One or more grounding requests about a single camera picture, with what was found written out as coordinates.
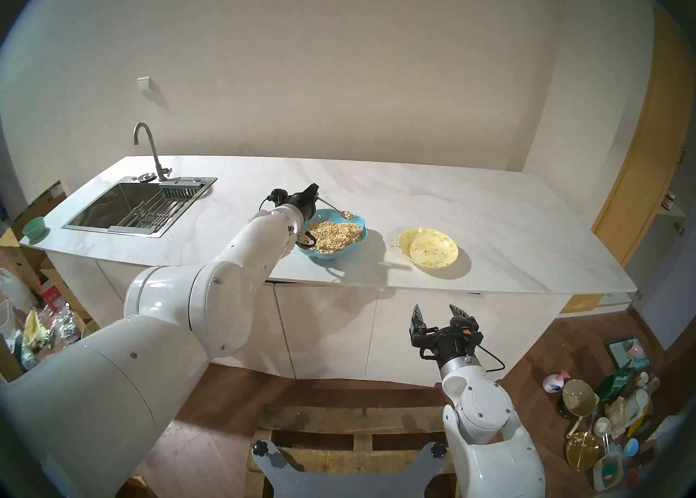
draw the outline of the stainless steel sink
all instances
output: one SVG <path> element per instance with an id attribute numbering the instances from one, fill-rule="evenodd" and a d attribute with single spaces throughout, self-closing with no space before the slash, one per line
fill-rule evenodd
<path id="1" fill-rule="evenodd" d="M 123 178 L 63 225 L 73 230 L 159 238 L 217 178 L 141 183 Z"/>

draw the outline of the shelf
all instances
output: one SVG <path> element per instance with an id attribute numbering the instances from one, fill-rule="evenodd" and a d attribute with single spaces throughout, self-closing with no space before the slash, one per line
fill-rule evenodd
<path id="1" fill-rule="evenodd" d="M 665 210 L 662 207 L 662 204 L 660 204 L 659 206 L 657 206 L 657 211 L 655 213 L 657 213 L 657 215 L 659 215 L 659 216 L 682 217 L 682 218 L 686 217 L 686 214 L 683 212 L 683 210 L 679 206 L 677 206 L 676 204 L 672 205 L 671 210 Z"/>

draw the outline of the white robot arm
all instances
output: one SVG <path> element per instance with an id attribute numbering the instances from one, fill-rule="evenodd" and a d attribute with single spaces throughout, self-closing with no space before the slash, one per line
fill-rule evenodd
<path id="1" fill-rule="evenodd" d="M 205 265 L 143 271 L 123 320 L 0 387 L 0 409 L 69 498 L 113 497 L 154 446 L 213 357 L 239 350 L 253 295 L 315 212 L 318 187 L 276 189 Z"/>
<path id="2" fill-rule="evenodd" d="M 409 333 L 421 358 L 437 362 L 442 389 L 452 402 L 443 411 L 443 425 L 461 495 L 542 498 L 546 481 L 532 438 L 507 392 L 486 379 L 474 354 L 483 339 L 478 324 L 462 309 L 450 309 L 449 327 L 428 328 L 416 305 Z M 498 431 L 502 442 L 489 444 Z"/>

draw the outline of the white marble countertop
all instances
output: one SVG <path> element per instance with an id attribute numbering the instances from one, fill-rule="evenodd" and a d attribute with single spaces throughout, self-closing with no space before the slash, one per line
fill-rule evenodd
<path id="1" fill-rule="evenodd" d="M 205 263 L 272 189 L 292 194 L 316 182 L 319 196 L 365 219 L 368 237 L 352 254 L 331 262 L 314 262 L 295 249 L 277 264 L 271 280 L 473 292 L 635 290 L 596 236 L 534 175 L 321 159 L 160 159 L 173 168 L 172 176 L 218 179 L 161 238 L 61 228 L 124 176 L 154 170 L 151 156 L 137 156 L 120 160 L 50 212 L 50 233 L 34 247 L 146 266 Z M 437 277 L 415 267 L 395 246 L 409 227 L 431 227 L 452 237 L 460 247 L 457 262 Z"/>

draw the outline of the green bag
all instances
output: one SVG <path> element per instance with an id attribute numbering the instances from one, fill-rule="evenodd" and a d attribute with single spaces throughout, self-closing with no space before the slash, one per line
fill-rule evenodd
<path id="1" fill-rule="evenodd" d="M 600 403 L 610 403 L 616 400 L 621 390 L 630 382 L 630 379 L 635 374 L 635 369 L 630 365 L 632 361 L 629 360 L 621 369 L 607 376 L 599 387 L 594 390 L 599 397 Z"/>

